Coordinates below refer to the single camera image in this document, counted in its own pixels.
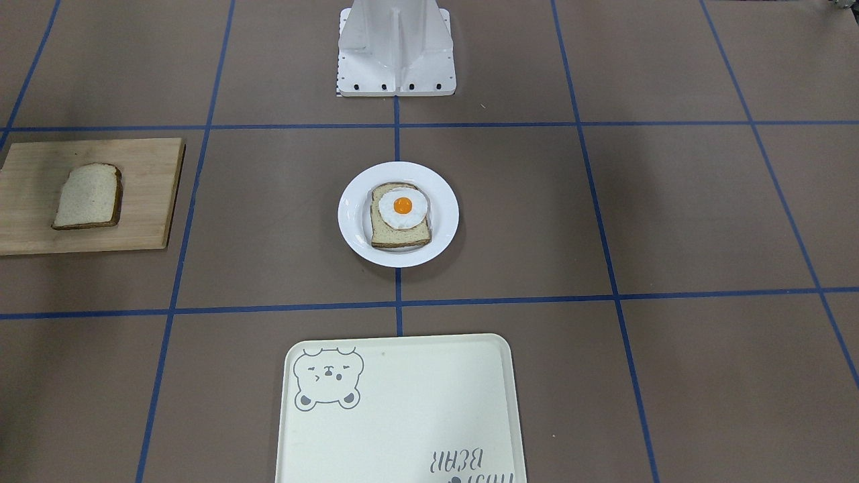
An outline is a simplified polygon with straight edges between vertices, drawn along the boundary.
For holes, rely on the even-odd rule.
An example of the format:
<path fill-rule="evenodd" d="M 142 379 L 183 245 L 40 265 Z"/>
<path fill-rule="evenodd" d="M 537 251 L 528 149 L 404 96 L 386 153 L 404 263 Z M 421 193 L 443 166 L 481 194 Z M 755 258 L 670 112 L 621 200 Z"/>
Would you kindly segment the bread slice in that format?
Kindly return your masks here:
<path fill-rule="evenodd" d="M 119 223 L 122 174 L 110 163 L 89 163 L 70 171 L 62 185 L 51 228 L 109 228 Z"/>
<path fill-rule="evenodd" d="M 379 184 L 370 194 L 369 218 L 372 228 L 371 246 L 381 250 L 398 250 L 399 248 L 414 248 L 429 244 L 432 241 L 432 230 L 430 229 L 430 202 L 427 216 L 420 226 L 408 230 L 395 230 L 387 226 L 378 214 L 378 200 L 386 191 L 395 187 L 409 187 L 409 189 L 420 190 L 417 186 L 405 182 L 389 182 Z"/>

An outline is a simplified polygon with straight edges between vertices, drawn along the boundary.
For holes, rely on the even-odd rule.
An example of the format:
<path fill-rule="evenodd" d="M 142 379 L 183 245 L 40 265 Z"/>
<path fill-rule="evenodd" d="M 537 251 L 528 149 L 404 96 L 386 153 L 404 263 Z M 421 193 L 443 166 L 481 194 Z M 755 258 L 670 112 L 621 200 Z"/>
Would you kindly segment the white round plate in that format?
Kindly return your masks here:
<path fill-rule="evenodd" d="M 417 186 L 429 199 L 432 241 L 421 247 L 381 250 L 371 246 L 370 194 L 379 184 L 405 182 Z M 411 162 L 385 162 L 353 178 L 338 203 L 338 223 L 346 243 L 363 259 L 386 267 L 412 267 L 426 263 L 448 247 L 459 225 L 459 205 L 453 190 L 433 170 Z"/>

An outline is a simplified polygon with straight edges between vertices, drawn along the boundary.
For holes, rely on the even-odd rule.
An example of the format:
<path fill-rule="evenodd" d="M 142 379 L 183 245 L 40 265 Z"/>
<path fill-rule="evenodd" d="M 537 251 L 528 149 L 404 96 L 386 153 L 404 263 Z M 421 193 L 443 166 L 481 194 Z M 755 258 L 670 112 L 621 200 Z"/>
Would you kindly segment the bread slice on plate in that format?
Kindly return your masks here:
<path fill-rule="evenodd" d="M 371 246 L 381 250 L 398 250 L 399 248 L 414 248 L 429 244 L 432 241 L 432 230 L 430 229 L 430 202 L 427 216 L 420 226 L 408 230 L 395 230 L 387 226 L 378 214 L 378 200 L 386 191 L 395 187 L 409 187 L 409 189 L 420 190 L 417 186 L 405 182 L 389 182 L 379 184 L 370 194 L 369 218 L 372 228 Z"/>

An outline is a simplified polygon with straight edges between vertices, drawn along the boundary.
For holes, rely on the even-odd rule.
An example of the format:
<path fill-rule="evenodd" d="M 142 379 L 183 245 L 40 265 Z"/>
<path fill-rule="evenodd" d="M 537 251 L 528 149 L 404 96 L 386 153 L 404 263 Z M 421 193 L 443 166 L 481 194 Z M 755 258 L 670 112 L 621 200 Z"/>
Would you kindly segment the fried egg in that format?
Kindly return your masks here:
<path fill-rule="evenodd" d="M 395 187 L 378 200 L 378 214 L 391 229 L 408 230 L 420 226 L 429 211 L 429 201 L 417 189 Z"/>

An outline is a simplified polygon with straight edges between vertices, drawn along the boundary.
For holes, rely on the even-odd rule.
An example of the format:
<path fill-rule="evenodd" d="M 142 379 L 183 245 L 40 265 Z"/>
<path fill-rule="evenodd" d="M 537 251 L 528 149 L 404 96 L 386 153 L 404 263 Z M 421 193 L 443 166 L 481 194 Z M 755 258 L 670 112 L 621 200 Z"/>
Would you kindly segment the cream bear tray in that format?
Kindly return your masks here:
<path fill-rule="evenodd" d="M 509 343 L 493 333 L 296 343 L 276 482 L 525 482 Z"/>

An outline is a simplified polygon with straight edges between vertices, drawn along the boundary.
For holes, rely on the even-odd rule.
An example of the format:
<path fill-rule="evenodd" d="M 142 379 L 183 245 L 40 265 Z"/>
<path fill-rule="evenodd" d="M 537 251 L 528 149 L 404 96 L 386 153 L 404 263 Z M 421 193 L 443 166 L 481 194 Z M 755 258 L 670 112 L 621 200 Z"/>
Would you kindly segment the wooden cutting board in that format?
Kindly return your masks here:
<path fill-rule="evenodd" d="M 3 256 L 162 250 L 184 153 L 181 138 L 12 144 L 1 177 Z M 107 228 L 52 229 L 68 175 L 89 163 L 119 171 L 119 221 Z"/>

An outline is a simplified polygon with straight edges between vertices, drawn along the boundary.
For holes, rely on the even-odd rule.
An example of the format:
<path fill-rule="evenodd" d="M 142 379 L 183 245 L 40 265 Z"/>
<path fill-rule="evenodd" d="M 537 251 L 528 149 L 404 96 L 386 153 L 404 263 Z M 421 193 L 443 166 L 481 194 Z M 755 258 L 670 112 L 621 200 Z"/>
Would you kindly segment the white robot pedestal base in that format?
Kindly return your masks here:
<path fill-rule="evenodd" d="M 451 96 L 451 17 L 436 1 L 355 1 L 340 12 L 336 92 L 344 97 Z"/>

